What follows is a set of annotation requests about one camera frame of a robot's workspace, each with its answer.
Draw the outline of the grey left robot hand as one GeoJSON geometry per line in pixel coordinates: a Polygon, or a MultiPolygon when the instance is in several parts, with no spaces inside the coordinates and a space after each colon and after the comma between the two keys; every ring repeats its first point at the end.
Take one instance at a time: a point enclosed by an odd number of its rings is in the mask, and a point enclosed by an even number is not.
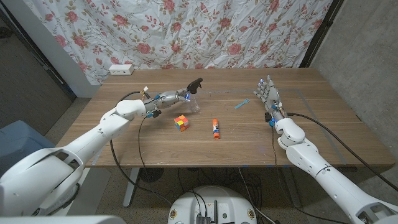
{"type": "Polygon", "coordinates": [[[181,102],[189,101],[186,99],[186,95],[188,90],[186,88],[182,88],[179,90],[170,90],[165,91],[155,98],[151,98],[148,93],[145,93],[146,99],[144,100],[144,105],[147,113],[151,113],[155,110],[159,110],[162,108],[168,108],[172,105],[181,102]]]}

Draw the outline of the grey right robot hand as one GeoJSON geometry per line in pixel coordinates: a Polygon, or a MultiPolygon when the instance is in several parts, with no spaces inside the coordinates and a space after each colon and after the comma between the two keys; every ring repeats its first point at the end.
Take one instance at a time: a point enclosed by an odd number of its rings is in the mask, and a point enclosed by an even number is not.
{"type": "Polygon", "coordinates": [[[275,122],[284,119],[282,112],[281,99],[277,88],[274,86],[274,82],[270,75],[267,76],[267,80],[260,79],[257,84],[257,90],[254,94],[264,103],[266,111],[274,119],[275,122]]]}

